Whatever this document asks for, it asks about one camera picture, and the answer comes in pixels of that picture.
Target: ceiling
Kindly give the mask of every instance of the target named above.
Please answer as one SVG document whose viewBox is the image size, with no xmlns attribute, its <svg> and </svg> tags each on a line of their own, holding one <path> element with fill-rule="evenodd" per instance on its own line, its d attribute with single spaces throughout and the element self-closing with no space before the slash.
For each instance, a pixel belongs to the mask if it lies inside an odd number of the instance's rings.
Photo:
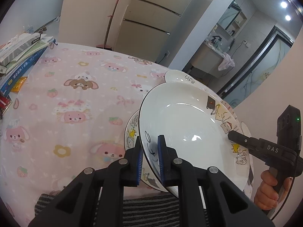
<svg viewBox="0 0 303 227">
<path fill-rule="evenodd" d="M 252 0 L 256 5 L 257 9 L 261 12 L 269 15 L 276 20 L 280 25 L 290 31 L 290 33 L 297 37 L 301 27 L 302 21 L 296 14 L 295 9 L 288 2 L 288 0 Z M 281 2 L 287 3 L 287 8 L 281 7 Z M 285 19 L 285 16 L 291 17 L 290 21 Z"/>
</svg>

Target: pink tablecloth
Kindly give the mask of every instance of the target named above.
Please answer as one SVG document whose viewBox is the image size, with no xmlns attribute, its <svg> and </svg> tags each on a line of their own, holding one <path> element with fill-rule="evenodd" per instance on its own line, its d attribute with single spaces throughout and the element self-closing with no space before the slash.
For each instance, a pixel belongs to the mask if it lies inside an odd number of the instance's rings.
<svg viewBox="0 0 303 227">
<path fill-rule="evenodd" d="M 2 125 L 0 196 L 21 227 L 42 193 L 124 156 L 125 127 L 168 69 L 72 44 L 48 48 Z M 158 193 L 144 183 L 126 197 Z"/>
</svg>

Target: metal screw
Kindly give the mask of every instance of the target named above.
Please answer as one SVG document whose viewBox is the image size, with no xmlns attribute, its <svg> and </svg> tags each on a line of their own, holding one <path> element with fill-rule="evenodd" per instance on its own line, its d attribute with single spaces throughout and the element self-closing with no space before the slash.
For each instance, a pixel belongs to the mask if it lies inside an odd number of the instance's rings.
<svg viewBox="0 0 303 227">
<path fill-rule="evenodd" d="M 125 159 L 125 158 L 119 160 L 119 164 L 120 164 L 120 165 L 126 165 L 127 162 L 128 162 L 128 160 Z"/>
<path fill-rule="evenodd" d="M 180 159 L 180 158 L 175 158 L 175 159 L 173 160 L 173 162 L 174 162 L 175 164 L 179 165 L 179 164 L 182 163 L 182 159 Z"/>
<path fill-rule="evenodd" d="M 217 167 L 212 166 L 212 167 L 209 168 L 209 171 L 210 171 L 211 173 L 217 173 L 219 170 L 218 170 Z"/>
<path fill-rule="evenodd" d="M 93 169 L 90 168 L 90 167 L 84 169 L 84 173 L 87 174 L 87 175 L 91 174 L 92 172 L 93 172 Z"/>
</svg>

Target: stack of books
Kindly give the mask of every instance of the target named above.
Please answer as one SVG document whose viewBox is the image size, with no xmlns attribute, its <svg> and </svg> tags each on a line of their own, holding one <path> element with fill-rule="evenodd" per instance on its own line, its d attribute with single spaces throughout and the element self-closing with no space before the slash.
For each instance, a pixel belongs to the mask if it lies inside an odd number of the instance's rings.
<svg viewBox="0 0 303 227">
<path fill-rule="evenodd" d="M 23 33 L 0 47 L 0 93 L 7 97 L 18 79 L 34 65 L 49 44 L 55 43 L 46 34 Z"/>
</svg>

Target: white towel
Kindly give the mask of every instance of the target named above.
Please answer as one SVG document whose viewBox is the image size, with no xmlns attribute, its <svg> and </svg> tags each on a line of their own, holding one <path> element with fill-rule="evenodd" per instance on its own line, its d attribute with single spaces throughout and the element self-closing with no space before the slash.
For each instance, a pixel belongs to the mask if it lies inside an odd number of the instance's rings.
<svg viewBox="0 0 303 227">
<path fill-rule="evenodd" d="M 221 64 L 218 66 L 218 71 L 223 71 L 229 68 L 230 66 L 234 67 L 234 60 L 230 57 L 230 55 L 227 53 L 223 53 L 223 55 L 224 55 L 224 59 L 221 62 Z"/>
</svg>

